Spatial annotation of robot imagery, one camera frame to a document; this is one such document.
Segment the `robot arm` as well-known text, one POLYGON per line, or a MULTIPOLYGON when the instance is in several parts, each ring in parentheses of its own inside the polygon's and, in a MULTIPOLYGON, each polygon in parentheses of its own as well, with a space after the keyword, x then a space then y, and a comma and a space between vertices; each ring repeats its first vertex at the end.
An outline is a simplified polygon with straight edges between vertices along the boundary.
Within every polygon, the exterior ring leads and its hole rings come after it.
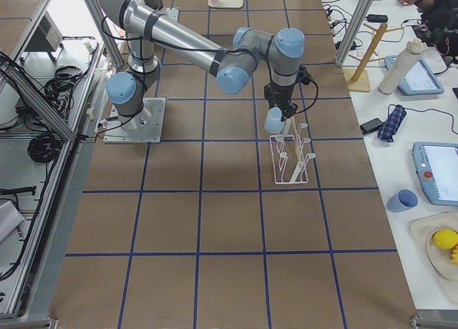
POLYGON ((232 49, 194 32, 162 12, 162 0, 98 0, 103 12, 115 25, 133 37, 170 49, 182 58, 204 69, 217 80, 226 94, 238 94, 248 83, 259 63, 271 68, 265 85, 270 107, 281 111, 281 121, 297 112, 291 96, 305 71, 301 67, 305 37, 296 28, 281 29, 272 34, 241 27, 233 38, 232 49))

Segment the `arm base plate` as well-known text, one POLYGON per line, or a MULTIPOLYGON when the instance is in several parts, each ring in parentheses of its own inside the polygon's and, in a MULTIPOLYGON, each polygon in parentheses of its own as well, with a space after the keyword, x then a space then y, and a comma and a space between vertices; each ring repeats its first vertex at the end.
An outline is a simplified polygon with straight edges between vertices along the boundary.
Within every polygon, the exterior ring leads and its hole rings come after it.
POLYGON ((161 141, 165 115, 166 98, 143 99, 143 109, 132 119, 119 117, 114 105, 108 121, 103 141, 107 144, 158 144, 161 141))

